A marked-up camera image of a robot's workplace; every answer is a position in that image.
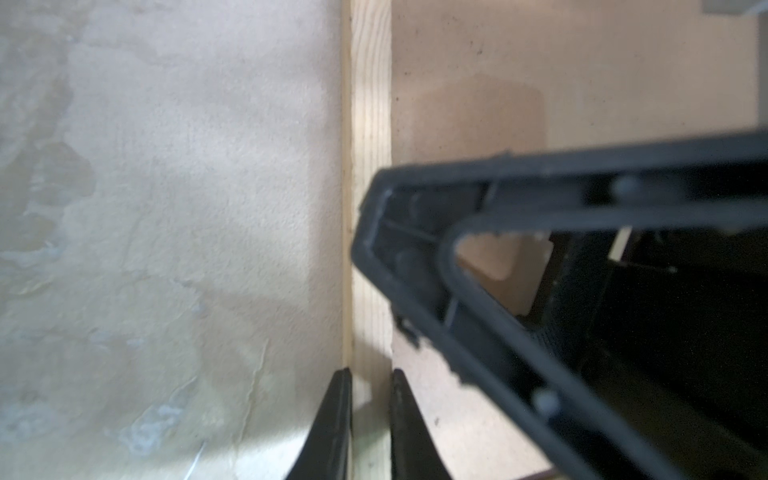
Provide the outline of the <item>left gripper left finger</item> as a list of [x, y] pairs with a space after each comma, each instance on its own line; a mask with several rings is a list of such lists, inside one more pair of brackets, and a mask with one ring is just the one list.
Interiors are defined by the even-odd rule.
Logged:
[[347, 478], [352, 425], [352, 373], [334, 372], [287, 480]]

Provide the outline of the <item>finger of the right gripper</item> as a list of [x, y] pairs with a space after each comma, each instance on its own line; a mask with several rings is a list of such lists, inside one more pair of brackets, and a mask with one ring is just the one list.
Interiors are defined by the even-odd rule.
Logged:
[[553, 233], [767, 232], [767, 134], [498, 155], [379, 171], [351, 247], [429, 340], [573, 479], [691, 479], [532, 338]]

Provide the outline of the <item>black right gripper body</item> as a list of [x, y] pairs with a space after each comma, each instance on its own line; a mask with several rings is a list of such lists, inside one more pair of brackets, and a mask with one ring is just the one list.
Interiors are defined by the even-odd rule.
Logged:
[[691, 479], [767, 475], [767, 232], [553, 233], [530, 334]]

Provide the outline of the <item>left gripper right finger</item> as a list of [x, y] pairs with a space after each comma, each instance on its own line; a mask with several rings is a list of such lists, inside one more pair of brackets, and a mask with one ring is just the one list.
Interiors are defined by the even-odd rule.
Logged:
[[402, 369], [392, 372], [389, 403], [392, 478], [451, 480]]

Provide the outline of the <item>light wooden picture frame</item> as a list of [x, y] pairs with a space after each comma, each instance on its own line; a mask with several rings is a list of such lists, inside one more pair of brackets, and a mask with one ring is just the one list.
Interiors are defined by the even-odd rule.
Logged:
[[392, 476], [392, 321], [387, 301], [350, 260], [371, 180], [392, 163], [391, 6], [389, 1], [345, 1], [341, 10], [342, 359], [352, 372], [350, 479]]

